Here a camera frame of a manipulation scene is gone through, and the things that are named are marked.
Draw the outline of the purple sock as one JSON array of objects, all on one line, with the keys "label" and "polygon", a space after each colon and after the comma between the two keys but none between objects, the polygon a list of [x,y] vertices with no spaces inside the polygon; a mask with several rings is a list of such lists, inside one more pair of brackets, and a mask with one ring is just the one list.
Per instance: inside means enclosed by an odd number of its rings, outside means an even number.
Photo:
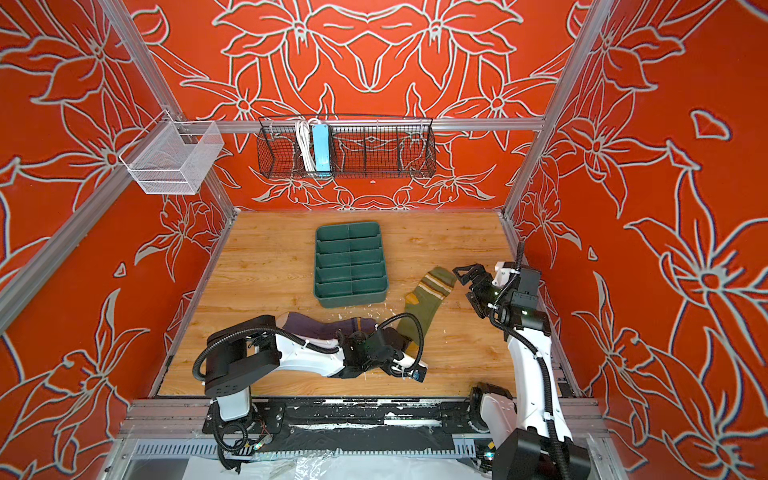
[{"label": "purple sock", "polygon": [[299,312],[288,312],[275,319],[276,326],[297,336],[320,340],[336,339],[338,334],[348,337],[357,332],[370,334],[377,328],[371,318],[353,317],[324,323]]}]

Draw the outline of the green striped sock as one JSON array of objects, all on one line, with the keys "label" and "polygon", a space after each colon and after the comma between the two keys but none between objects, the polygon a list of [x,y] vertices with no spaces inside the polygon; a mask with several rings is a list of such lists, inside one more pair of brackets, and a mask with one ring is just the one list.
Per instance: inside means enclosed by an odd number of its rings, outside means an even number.
[{"label": "green striped sock", "polygon": [[[455,275],[440,266],[432,268],[417,286],[405,295],[405,312],[414,315],[426,334],[443,301],[450,295],[456,283]],[[409,319],[398,321],[397,331],[408,340],[406,353],[415,357],[421,346],[414,322]]]}]

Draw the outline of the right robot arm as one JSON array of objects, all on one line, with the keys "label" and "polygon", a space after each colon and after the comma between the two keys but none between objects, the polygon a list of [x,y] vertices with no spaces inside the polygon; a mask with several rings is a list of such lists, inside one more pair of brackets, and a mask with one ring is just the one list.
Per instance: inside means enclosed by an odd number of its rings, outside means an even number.
[{"label": "right robot arm", "polygon": [[552,330],[538,308],[540,272],[519,262],[453,269],[469,288],[467,299],[480,318],[504,334],[514,364],[516,397],[490,385],[473,390],[473,420],[494,443],[494,479],[586,479],[591,459],[566,424],[552,367]]}]

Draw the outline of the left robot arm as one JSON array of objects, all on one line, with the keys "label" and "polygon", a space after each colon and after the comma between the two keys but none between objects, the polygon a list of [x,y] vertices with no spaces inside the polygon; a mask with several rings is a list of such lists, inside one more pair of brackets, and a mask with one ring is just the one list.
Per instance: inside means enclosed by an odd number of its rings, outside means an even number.
[{"label": "left robot arm", "polygon": [[274,372],[354,379],[380,369],[422,382],[428,372],[423,341],[424,330],[410,313],[381,323],[363,317],[323,323],[297,312],[261,315],[210,335],[192,374],[212,400],[213,418],[228,423],[251,414],[251,386]]}]

